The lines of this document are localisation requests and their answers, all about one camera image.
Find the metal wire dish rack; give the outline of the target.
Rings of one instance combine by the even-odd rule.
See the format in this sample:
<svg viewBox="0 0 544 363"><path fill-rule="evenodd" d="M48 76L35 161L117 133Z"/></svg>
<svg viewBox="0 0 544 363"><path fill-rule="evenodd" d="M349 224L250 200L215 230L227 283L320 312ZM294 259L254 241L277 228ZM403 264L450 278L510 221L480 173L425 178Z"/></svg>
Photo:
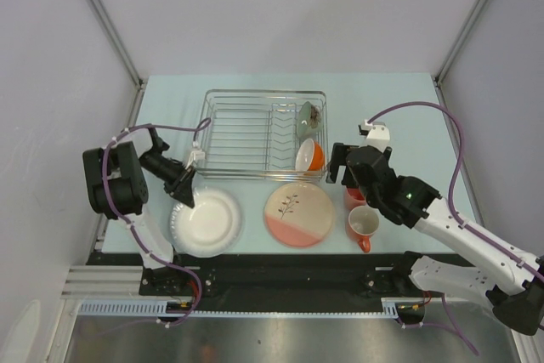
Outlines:
<svg viewBox="0 0 544 363"><path fill-rule="evenodd" d="M298 112L309 101L321 110L322 129L310 136L328 152L326 94L321 91L212 89L201 109L211 124L198 136L206 159L197 172L210 179L318 181L325 169L295 170L304 140L297 136Z"/></svg>

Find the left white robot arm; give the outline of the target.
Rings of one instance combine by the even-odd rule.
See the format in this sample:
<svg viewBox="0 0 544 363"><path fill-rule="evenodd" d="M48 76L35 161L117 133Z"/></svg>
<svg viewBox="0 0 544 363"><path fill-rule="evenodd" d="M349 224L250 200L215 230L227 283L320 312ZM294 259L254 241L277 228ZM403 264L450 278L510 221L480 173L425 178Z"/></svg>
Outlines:
<svg viewBox="0 0 544 363"><path fill-rule="evenodd" d="M169 144L159 136L157 127L146 124L123 130L103 148L84 151L88 200L97 214L125 224L139 248L144 268L160 273L157 282L162 289L176 295L188 284L198 292L198 277L173 263L173 245L147 209L149 190L144 171L162 181L167 196L189 208L195 207L193 161L167 158L167 150Z"/></svg>

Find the green ceramic bowl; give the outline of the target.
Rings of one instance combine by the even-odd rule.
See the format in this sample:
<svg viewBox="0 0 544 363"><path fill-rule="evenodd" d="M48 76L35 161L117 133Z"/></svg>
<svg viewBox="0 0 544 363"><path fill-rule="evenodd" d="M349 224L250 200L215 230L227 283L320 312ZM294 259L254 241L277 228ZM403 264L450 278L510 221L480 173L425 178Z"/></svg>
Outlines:
<svg viewBox="0 0 544 363"><path fill-rule="evenodd" d="M296 132L300 139L316 135L322 129L321 110L309 101L305 102L298 112Z"/></svg>

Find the white bowl orange outside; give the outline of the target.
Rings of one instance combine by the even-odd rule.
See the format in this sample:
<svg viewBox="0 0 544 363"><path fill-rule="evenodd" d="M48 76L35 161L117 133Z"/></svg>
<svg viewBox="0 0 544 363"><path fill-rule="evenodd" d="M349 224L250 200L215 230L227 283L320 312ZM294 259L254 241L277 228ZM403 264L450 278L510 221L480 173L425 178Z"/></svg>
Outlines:
<svg viewBox="0 0 544 363"><path fill-rule="evenodd" d="M325 166L325 153L319 143L308 138L300 145L296 159L295 170L299 172L319 171Z"/></svg>

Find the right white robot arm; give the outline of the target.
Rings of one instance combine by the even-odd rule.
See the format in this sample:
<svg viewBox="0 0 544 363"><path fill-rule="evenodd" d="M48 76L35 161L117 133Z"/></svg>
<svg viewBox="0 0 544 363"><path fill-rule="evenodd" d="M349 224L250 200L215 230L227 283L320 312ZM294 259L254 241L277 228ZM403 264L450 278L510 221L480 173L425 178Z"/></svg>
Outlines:
<svg viewBox="0 0 544 363"><path fill-rule="evenodd" d="M391 148L336 143L327 180L355 188L366 203L396 225L404 225L442 242L471 265L439 264L406 252L405 264L392 274L394 290L411 296L417 290L449 293L491 310L505 326L527 336L542 329L543 259L520 250L479 224L466 220L451 200L413 176L398 176L389 165Z"/></svg>

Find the white scalloped plate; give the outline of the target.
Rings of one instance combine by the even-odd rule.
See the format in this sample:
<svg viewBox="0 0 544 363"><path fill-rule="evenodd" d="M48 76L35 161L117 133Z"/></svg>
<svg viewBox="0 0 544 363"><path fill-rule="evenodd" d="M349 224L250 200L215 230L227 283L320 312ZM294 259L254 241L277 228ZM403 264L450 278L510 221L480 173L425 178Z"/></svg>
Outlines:
<svg viewBox="0 0 544 363"><path fill-rule="evenodd" d="M196 258L216 257L238 240L243 230L239 202L215 187L194 189L194 207L173 206L169 230L174 246Z"/></svg>

